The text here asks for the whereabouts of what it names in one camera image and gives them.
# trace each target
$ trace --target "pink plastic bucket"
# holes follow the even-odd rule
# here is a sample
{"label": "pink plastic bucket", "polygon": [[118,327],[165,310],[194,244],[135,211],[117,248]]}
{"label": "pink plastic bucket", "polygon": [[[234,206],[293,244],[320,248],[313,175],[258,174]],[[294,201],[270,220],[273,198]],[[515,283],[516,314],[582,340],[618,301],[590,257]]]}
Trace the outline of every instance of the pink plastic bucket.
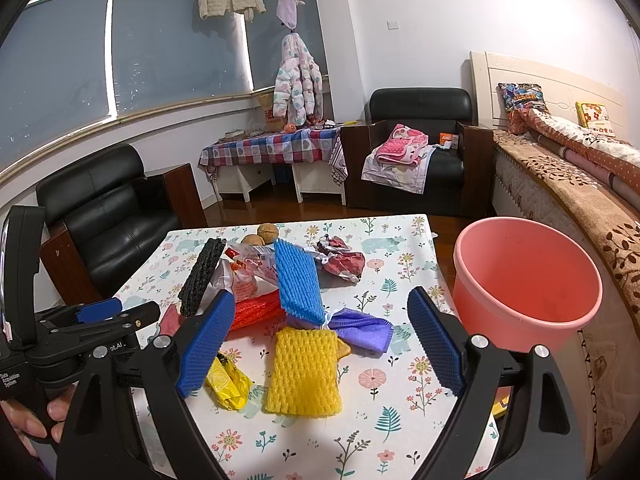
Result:
{"label": "pink plastic bucket", "polygon": [[453,300],[466,331],[496,346],[551,351],[596,314],[600,275],[571,238],[544,224],[498,217],[460,233]]}

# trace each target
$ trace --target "table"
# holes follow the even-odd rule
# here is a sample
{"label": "table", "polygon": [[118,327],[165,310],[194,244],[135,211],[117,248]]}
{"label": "table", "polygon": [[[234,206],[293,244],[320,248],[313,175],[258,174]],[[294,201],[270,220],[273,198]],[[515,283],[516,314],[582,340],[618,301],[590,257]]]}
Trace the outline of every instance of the table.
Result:
{"label": "table", "polygon": [[293,134],[219,142],[202,150],[199,165],[206,168],[218,199],[220,193],[242,192],[249,202],[249,192],[270,178],[265,171],[258,176],[254,165],[290,164],[299,203],[302,193],[315,192],[340,194],[345,205],[344,186],[333,181],[328,165],[339,133],[340,128],[301,128]]}
{"label": "table", "polygon": [[[394,324],[388,353],[353,348],[338,362],[342,412],[306,418],[263,412],[273,370],[274,336],[284,325],[275,319],[232,332],[222,352],[253,381],[250,400],[228,412],[201,388],[186,403],[211,452],[227,475],[241,480],[342,480],[384,476],[410,479],[435,442],[456,398],[438,383],[408,321],[406,298],[421,285],[444,312],[452,301],[436,262],[431,230],[424,215],[356,218],[279,224],[280,235],[313,243],[337,235],[362,251],[366,266],[357,285],[321,273],[322,300],[330,310],[348,307]],[[241,240],[256,226],[169,232],[148,261],[120,289],[124,308],[158,302],[162,313],[178,292],[209,238]],[[138,332],[146,345],[158,328]],[[136,413],[151,460],[172,474],[149,416],[142,390],[134,392]],[[486,468],[498,432],[490,418],[470,473]]]}

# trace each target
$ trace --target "wooden floor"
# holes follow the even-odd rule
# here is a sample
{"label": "wooden floor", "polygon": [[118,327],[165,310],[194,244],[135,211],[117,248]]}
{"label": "wooden floor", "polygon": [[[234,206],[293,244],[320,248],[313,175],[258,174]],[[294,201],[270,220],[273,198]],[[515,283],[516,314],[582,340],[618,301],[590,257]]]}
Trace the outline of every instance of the wooden floor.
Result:
{"label": "wooden floor", "polygon": [[[304,202],[298,203],[293,184],[267,183],[252,191],[251,202],[245,203],[240,194],[225,195],[222,202],[205,209],[210,227],[261,224],[264,222],[299,222],[311,220],[334,220],[361,216],[386,216],[389,211],[353,209],[340,203],[339,195],[306,194]],[[438,264],[449,289],[453,289],[456,269],[453,266],[453,248],[456,238],[469,220],[446,216],[429,216],[431,230],[438,234],[434,240]]]}

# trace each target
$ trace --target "window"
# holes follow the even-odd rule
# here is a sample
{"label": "window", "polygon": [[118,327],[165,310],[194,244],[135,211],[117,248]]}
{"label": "window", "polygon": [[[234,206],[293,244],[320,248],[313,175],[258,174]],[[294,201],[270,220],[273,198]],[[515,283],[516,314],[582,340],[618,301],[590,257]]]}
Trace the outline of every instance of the window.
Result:
{"label": "window", "polygon": [[201,20],[198,0],[113,0],[118,115],[251,92],[242,20]]}
{"label": "window", "polygon": [[109,113],[107,0],[28,7],[0,46],[0,170]]}
{"label": "window", "polygon": [[[251,60],[255,89],[274,85],[282,63],[282,38],[290,33],[290,30],[282,25],[276,16],[278,0],[263,1],[267,12],[256,14],[254,22],[246,25],[249,59]],[[321,73],[327,74],[316,0],[305,0],[305,5],[298,6],[296,32],[302,37],[309,52],[318,63]]]}
{"label": "window", "polygon": [[[0,171],[38,148],[128,114],[273,86],[289,33],[278,0],[253,23],[201,20],[198,0],[40,0],[0,46]],[[316,0],[298,28],[323,74]]]}

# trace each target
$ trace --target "blue gripper pad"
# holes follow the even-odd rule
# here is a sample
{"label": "blue gripper pad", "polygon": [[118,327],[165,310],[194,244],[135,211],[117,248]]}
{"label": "blue gripper pad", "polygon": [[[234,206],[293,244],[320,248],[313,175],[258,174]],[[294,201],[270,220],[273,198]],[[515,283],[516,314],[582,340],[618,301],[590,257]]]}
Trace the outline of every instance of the blue gripper pad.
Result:
{"label": "blue gripper pad", "polygon": [[[453,394],[459,397],[466,387],[462,373],[462,355],[438,318],[437,307],[421,286],[409,293],[406,310],[415,335],[418,336],[440,384],[451,389]],[[466,334],[459,320],[454,317],[452,322],[460,326],[456,330],[457,335]]]}
{"label": "blue gripper pad", "polygon": [[117,316],[121,312],[122,303],[120,303],[120,300],[111,298],[110,300],[83,305],[80,312],[76,314],[76,318],[80,323],[96,323]]}
{"label": "blue gripper pad", "polygon": [[289,242],[276,238],[280,305],[287,314],[315,325],[324,324],[318,272],[313,258]]}
{"label": "blue gripper pad", "polygon": [[199,326],[182,353],[180,378],[175,387],[183,398],[202,386],[236,316],[236,300],[226,290],[219,292],[212,303],[217,304],[208,308],[204,314],[188,319],[198,322]]}

